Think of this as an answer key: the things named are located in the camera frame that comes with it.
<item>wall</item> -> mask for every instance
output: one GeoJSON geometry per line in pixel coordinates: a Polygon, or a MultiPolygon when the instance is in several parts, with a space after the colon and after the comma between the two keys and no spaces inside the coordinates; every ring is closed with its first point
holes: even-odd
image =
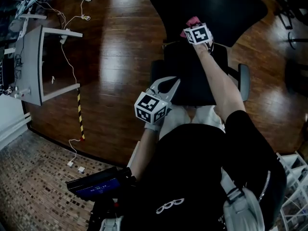
{"type": "MultiPolygon", "coordinates": [[[[23,107],[19,99],[15,99],[5,95],[0,96],[0,130],[2,130],[5,124],[16,119],[19,116],[22,116],[23,114],[23,107]]],[[[16,139],[27,129],[27,125],[25,124],[13,134],[11,134],[9,137],[4,139],[3,141],[0,141],[0,150],[3,149],[3,147],[6,146],[8,143],[16,139]]]]}

